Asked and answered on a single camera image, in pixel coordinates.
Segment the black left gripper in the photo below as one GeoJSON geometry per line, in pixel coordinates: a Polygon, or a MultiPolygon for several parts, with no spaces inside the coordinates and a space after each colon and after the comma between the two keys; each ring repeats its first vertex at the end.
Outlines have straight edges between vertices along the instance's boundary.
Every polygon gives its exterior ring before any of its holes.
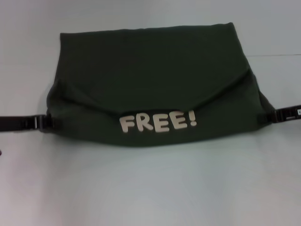
{"type": "Polygon", "coordinates": [[[0,117],[1,132],[29,131],[35,129],[58,129],[59,126],[59,122],[50,114],[0,117]]]}

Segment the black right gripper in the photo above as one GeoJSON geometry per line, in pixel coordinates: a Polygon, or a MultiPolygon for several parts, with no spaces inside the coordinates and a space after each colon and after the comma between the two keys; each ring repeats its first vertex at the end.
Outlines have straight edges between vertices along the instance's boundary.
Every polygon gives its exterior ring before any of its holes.
{"type": "Polygon", "coordinates": [[[257,121],[259,124],[281,123],[285,121],[299,120],[301,118],[301,106],[291,106],[277,109],[269,113],[259,114],[257,121]]]}

